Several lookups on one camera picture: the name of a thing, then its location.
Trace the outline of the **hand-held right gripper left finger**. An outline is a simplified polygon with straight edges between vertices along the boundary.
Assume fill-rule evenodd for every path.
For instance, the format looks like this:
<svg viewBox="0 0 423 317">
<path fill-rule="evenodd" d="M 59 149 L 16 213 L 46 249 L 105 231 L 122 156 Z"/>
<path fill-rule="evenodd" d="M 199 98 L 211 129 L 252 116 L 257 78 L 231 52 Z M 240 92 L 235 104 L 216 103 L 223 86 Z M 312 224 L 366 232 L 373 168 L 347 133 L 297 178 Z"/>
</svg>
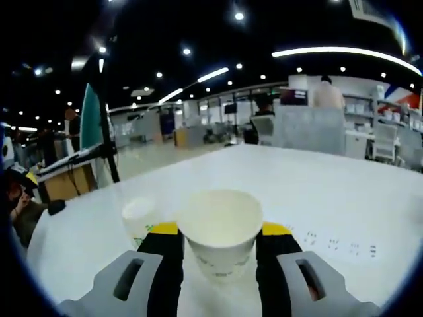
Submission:
<svg viewBox="0 0 423 317">
<path fill-rule="evenodd" d="M 154 225 L 136 251 L 118 256 L 62 316 L 176 316 L 184 279 L 184 237 L 175 222 Z"/>
</svg>

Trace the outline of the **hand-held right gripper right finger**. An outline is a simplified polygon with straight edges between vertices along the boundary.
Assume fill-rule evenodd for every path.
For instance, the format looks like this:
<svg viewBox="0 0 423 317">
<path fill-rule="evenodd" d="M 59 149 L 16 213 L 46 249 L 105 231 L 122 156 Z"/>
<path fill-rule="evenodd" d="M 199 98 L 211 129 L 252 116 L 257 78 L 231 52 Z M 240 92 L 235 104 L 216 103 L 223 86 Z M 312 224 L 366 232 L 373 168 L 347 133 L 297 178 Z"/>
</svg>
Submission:
<svg viewBox="0 0 423 317">
<path fill-rule="evenodd" d="M 263 316 L 380 316 L 346 289 L 345 278 L 305 252 L 285 226 L 265 222 L 256 237 L 256 280 Z"/>
</svg>

